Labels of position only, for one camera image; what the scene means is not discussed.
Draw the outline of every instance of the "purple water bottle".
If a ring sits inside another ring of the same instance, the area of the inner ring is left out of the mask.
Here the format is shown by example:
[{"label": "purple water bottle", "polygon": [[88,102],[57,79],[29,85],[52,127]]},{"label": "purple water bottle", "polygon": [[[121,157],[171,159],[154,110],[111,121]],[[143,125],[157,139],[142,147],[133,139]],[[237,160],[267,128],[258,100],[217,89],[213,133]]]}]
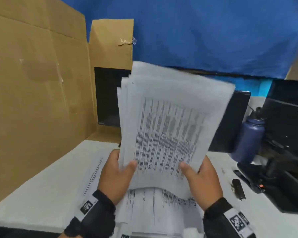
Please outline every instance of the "purple water bottle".
[{"label": "purple water bottle", "polygon": [[240,133],[231,157],[236,162],[251,163],[258,152],[265,132],[265,119],[261,115],[261,108],[252,111],[246,121],[242,123]]}]

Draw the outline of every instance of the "white desk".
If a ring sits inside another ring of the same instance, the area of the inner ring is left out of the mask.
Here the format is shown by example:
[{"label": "white desk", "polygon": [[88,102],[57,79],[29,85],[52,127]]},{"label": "white desk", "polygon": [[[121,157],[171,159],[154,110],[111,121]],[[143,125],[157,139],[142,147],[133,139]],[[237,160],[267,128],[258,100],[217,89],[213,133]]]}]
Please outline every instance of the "white desk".
[{"label": "white desk", "polygon": [[[0,226],[62,232],[72,211],[77,189],[91,159],[101,148],[117,144],[85,140],[0,202]],[[236,162],[228,154],[208,152],[229,202],[241,209],[258,238],[298,238],[298,215],[280,213],[264,194],[242,183],[246,200],[239,201],[230,185]]]}]

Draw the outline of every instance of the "white sheet of paper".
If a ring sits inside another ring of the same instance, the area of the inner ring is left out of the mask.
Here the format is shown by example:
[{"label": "white sheet of paper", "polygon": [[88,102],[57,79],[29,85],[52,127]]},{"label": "white sheet of paper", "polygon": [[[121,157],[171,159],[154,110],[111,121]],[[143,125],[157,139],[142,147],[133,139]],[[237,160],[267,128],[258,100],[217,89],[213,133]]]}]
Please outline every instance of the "white sheet of paper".
[{"label": "white sheet of paper", "polygon": [[234,85],[140,64],[133,66],[124,102],[122,161],[138,161],[130,188],[159,187],[188,199],[178,165],[184,161],[198,170]]}]

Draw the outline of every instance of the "blue tarp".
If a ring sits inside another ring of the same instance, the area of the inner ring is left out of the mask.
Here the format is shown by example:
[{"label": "blue tarp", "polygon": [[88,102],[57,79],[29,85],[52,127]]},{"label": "blue tarp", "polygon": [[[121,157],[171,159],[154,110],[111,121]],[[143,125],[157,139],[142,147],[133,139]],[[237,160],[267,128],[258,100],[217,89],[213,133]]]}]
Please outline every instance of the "blue tarp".
[{"label": "blue tarp", "polygon": [[91,21],[133,18],[133,59],[285,78],[298,54],[298,0],[62,0]]}]

